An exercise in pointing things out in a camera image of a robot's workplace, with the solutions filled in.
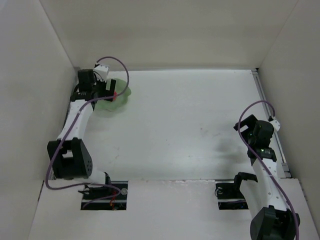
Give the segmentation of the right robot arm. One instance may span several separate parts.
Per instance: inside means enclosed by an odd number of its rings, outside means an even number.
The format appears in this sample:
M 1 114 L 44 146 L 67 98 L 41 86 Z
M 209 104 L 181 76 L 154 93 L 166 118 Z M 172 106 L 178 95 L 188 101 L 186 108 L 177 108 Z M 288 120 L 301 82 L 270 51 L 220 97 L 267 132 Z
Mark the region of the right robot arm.
M 258 120 L 253 114 L 234 126 L 247 145 L 247 156 L 254 170 L 254 174 L 240 172 L 234 179 L 250 210 L 253 240 L 293 240 L 300 225 L 299 215 L 292 212 L 279 189 L 277 157 L 270 147 L 279 128 L 275 119 Z

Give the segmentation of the red fake fruit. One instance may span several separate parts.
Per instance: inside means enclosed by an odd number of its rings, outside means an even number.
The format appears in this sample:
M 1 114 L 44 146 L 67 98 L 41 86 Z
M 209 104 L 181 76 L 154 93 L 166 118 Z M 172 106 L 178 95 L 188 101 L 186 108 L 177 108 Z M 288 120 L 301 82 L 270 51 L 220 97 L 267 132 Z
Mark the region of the red fake fruit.
M 115 92 L 113 93 L 113 98 L 112 98 L 112 100 L 115 101 L 115 100 L 117 99 L 117 96 L 118 96 L 118 94 L 117 94 L 117 92 L 115 91 Z

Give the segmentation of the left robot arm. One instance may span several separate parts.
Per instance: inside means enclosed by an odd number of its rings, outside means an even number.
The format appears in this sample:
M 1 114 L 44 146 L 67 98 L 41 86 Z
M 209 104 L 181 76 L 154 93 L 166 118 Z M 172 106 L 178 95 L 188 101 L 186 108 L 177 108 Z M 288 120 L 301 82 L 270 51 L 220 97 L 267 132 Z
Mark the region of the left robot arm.
M 109 67 L 96 65 L 93 69 L 80 69 L 78 83 L 70 96 L 65 124 L 56 140 L 49 141 L 47 151 L 57 179 L 78 180 L 99 187 L 111 184 L 106 172 L 93 166 L 93 160 L 83 141 L 86 126 L 98 98 L 114 100 L 116 81 L 107 80 Z

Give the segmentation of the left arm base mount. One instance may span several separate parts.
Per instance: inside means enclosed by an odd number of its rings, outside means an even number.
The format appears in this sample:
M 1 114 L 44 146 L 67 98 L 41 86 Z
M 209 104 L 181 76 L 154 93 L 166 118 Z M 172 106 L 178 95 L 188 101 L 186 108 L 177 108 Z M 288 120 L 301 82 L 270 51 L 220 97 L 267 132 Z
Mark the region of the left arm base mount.
M 113 181 L 116 189 L 105 186 L 85 185 L 82 194 L 81 210 L 84 211 L 125 211 L 129 190 L 128 181 Z

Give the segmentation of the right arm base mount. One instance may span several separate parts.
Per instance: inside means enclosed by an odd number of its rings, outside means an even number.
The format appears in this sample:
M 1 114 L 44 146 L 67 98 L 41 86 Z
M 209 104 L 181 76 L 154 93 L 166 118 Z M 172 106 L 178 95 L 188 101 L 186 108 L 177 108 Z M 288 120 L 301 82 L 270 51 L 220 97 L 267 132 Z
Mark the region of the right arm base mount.
M 218 182 L 215 184 L 215 196 L 219 210 L 248 210 L 243 194 L 234 188 L 233 182 Z

